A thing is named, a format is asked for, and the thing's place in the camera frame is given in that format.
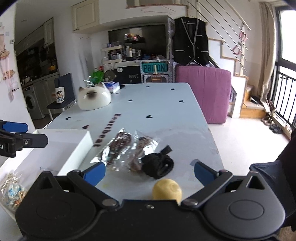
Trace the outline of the white shallow box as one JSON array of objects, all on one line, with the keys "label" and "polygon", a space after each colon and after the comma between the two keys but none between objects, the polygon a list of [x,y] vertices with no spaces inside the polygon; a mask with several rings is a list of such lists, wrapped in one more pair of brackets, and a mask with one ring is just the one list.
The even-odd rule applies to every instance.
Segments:
[{"label": "white shallow box", "polygon": [[48,137],[45,148],[23,149],[14,158],[8,158],[1,166],[1,180],[8,173],[20,176],[20,183],[30,188],[42,171],[52,171],[54,175],[64,176],[78,169],[93,146],[87,130],[38,129]]}]

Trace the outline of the yellow soft ball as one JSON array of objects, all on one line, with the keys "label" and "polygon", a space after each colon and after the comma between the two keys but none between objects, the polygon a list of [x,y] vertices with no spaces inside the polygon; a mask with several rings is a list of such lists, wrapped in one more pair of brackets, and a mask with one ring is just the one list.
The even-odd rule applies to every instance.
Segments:
[{"label": "yellow soft ball", "polygon": [[172,179],[161,179],[152,188],[153,200],[175,200],[180,204],[182,194],[181,187]]}]

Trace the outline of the black fabric band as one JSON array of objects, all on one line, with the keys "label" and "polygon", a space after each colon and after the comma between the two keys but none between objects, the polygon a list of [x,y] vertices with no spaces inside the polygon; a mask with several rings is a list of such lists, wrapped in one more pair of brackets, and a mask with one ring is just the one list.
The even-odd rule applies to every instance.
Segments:
[{"label": "black fabric band", "polygon": [[174,161],[168,155],[171,151],[172,149],[167,145],[159,153],[151,153],[144,156],[141,159],[142,171],[154,179],[166,176],[174,167]]}]

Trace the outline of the teal gold brocade pouch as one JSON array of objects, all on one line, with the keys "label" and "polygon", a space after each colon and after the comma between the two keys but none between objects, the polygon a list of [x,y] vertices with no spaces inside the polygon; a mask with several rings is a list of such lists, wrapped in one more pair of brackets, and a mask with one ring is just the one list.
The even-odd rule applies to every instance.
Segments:
[{"label": "teal gold brocade pouch", "polygon": [[28,190],[22,183],[22,174],[10,172],[1,180],[1,204],[15,213]]}]

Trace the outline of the clear bag brown beads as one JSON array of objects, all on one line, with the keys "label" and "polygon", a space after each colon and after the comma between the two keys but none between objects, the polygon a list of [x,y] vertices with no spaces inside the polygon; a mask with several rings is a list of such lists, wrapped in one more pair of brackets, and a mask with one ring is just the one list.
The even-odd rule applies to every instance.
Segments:
[{"label": "clear bag brown beads", "polygon": [[140,131],[135,131],[133,135],[132,147],[126,156],[126,166],[132,172],[142,171],[142,158],[155,152],[160,139],[155,136],[146,135]]}]

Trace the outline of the white washing machine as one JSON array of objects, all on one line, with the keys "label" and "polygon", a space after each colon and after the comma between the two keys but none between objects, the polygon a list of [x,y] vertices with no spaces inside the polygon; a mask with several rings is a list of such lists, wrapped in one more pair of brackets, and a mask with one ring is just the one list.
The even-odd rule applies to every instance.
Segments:
[{"label": "white washing machine", "polygon": [[32,120],[43,119],[45,116],[42,113],[42,110],[40,108],[33,85],[24,88],[23,94],[24,94],[25,102],[27,105],[28,112],[31,116],[31,119]]}]

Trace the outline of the black chair near window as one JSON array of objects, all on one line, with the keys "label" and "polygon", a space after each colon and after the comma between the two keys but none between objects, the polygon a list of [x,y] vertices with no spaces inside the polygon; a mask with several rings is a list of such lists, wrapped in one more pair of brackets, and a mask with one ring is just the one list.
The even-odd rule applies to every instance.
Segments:
[{"label": "black chair near window", "polygon": [[284,226],[295,231],[295,139],[292,139],[278,156],[269,163],[252,164],[251,171],[260,173],[285,209]]}]

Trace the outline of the white cat head ornament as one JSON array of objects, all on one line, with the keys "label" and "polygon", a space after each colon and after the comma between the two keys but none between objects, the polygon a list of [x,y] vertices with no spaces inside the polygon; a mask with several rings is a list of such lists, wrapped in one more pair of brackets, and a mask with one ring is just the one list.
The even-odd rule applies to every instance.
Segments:
[{"label": "white cat head ornament", "polygon": [[103,82],[92,87],[79,87],[77,102],[84,111],[103,108],[111,103],[111,93]]}]

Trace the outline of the dark blue chair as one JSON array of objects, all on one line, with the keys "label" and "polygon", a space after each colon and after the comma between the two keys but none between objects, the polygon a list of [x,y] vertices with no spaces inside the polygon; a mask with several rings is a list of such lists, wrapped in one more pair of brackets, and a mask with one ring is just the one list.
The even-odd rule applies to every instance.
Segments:
[{"label": "dark blue chair", "polygon": [[54,80],[55,84],[55,101],[47,106],[49,116],[53,120],[52,112],[53,109],[65,110],[69,108],[73,103],[76,102],[73,81],[71,73],[59,76]]}]

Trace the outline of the blue tissue pack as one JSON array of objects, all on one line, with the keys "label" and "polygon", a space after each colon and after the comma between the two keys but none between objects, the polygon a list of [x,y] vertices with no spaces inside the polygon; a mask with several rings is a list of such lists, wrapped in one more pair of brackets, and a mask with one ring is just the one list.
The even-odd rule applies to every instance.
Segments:
[{"label": "blue tissue pack", "polygon": [[104,82],[104,84],[107,87],[107,89],[110,91],[110,93],[116,93],[120,90],[119,82],[107,81],[107,82]]}]

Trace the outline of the green shopping bag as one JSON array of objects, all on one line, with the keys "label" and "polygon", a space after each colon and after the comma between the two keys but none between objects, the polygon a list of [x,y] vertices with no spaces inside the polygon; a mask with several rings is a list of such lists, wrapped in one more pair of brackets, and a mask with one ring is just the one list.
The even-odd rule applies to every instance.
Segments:
[{"label": "green shopping bag", "polygon": [[90,81],[95,85],[99,84],[100,82],[104,81],[104,71],[95,69],[91,74]]}]

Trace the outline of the teal poison sign crate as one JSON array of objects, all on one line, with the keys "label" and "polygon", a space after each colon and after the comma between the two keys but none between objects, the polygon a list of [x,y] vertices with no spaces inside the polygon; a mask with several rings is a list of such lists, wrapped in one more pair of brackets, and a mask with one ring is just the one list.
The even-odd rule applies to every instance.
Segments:
[{"label": "teal poison sign crate", "polygon": [[142,83],[173,83],[173,62],[168,59],[140,60]]}]

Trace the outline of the white tiered shelf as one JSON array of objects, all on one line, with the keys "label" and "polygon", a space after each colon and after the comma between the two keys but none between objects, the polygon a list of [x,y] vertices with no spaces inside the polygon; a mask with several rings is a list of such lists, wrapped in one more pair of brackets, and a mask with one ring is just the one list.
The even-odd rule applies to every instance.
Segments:
[{"label": "white tiered shelf", "polygon": [[101,56],[105,69],[140,66],[140,53],[129,46],[108,44],[106,48],[101,49]]}]

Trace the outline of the black jacket on hanger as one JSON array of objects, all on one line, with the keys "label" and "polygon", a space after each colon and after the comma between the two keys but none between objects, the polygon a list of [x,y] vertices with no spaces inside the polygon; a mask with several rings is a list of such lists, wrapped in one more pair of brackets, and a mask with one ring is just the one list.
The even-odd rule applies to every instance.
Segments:
[{"label": "black jacket on hanger", "polygon": [[175,19],[172,40],[175,62],[181,65],[209,64],[208,36],[204,21],[185,16]]}]

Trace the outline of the beige curtain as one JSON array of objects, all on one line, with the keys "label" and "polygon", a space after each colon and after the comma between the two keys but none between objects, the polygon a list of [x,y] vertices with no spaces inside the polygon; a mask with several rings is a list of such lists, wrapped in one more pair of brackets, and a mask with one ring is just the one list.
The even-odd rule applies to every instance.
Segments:
[{"label": "beige curtain", "polygon": [[276,51],[278,49],[276,14],[272,4],[259,3],[261,26],[262,26],[262,59],[258,84],[260,102],[266,113],[270,113],[268,94],[271,90],[271,77],[273,75]]}]

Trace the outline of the cream wall cabinet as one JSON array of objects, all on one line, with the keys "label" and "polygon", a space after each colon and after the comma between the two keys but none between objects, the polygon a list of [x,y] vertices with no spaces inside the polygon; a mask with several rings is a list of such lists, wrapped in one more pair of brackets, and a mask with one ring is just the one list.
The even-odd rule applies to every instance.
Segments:
[{"label": "cream wall cabinet", "polygon": [[99,1],[83,1],[71,7],[73,33],[88,34],[99,30]]}]

